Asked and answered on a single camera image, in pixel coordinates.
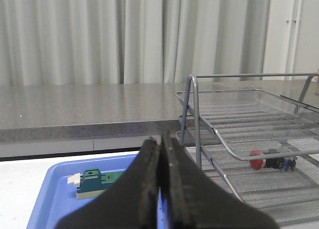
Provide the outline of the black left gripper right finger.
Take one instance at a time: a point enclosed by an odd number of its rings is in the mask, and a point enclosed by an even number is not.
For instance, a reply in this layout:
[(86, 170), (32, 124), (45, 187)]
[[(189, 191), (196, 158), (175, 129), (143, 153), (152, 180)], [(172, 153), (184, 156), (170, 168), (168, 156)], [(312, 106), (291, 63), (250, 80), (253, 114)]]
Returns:
[(168, 132), (161, 136), (160, 184), (167, 229), (276, 229), (267, 214), (216, 185)]

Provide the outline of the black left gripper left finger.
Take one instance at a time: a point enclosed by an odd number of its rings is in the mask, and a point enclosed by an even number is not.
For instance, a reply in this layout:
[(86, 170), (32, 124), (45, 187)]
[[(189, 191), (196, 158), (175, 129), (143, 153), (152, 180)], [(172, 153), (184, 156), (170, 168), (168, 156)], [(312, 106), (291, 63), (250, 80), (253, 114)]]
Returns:
[(63, 217), (57, 229), (155, 229), (160, 148), (147, 139), (126, 171), (96, 199)]

